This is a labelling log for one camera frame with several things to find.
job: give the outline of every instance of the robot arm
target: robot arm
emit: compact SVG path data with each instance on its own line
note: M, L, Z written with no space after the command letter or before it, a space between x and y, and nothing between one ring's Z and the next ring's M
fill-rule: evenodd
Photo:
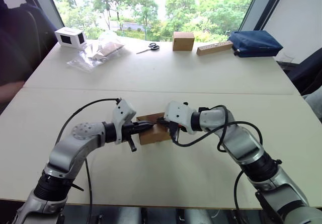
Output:
M25 204L17 211L14 224L63 223L61 214L67 194L73 185L87 155L105 143L128 141L136 151L131 135L153 127L147 121L131 122L132 107L121 100L113 111L112 123L82 123L71 135L58 142L52 150L38 184Z
M225 124L225 110L218 107L197 112L178 102L170 102L164 120L169 123L170 135L175 141L178 131L209 132ZM234 122L228 111L227 123ZM221 137L223 128L215 132ZM262 208L276 221L284 223L321 223L322 212L309 207L303 192L279 165L265 152L256 138L237 124L228 124L222 146L247 175L257 189L256 197Z

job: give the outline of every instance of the person's arm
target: person's arm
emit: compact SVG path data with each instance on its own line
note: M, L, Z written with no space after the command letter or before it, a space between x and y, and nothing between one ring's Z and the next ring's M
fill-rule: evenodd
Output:
M0 86L0 103L6 103L12 100L16 93L22 88L25 82L12 82Z

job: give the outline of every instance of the wooden block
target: wooden block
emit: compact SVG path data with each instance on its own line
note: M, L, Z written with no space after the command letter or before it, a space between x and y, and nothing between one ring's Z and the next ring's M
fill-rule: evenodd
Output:
M209 44L205 46L200 46L197 49L197 55L206 55L206 54L212 54L219 51L228 50L232 47L233 43L231 41L221 42L217 44Z
M173 51L191 51L195 36L192 32L173 32Z
M156 122L156 120L159 117L163 117L164 114L164 112L155 113L151 115L139 116L136 117L136 119L138 121ZM162 126L161 124L155 124L152 129L139 133L139 137L141 145L171 139L168 133L168 128Z

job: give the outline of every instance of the window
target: window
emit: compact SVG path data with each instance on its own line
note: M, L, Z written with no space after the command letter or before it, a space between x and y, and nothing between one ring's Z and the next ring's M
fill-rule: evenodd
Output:
M252 0L54 0L68 27L89 39L105 30L150 41L171 41L174 31L196 41L225 41L238 30Z

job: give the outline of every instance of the plastic bag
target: plastic bag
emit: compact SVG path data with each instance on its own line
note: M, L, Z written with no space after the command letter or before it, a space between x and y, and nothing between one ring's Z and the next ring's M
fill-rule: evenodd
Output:
M96 66L117 56L119 49L123 46L124 44L118 40L116 33L106 31L99 36L98 40L87 42L84 49L79 51L77 56L67 64L91 72Z

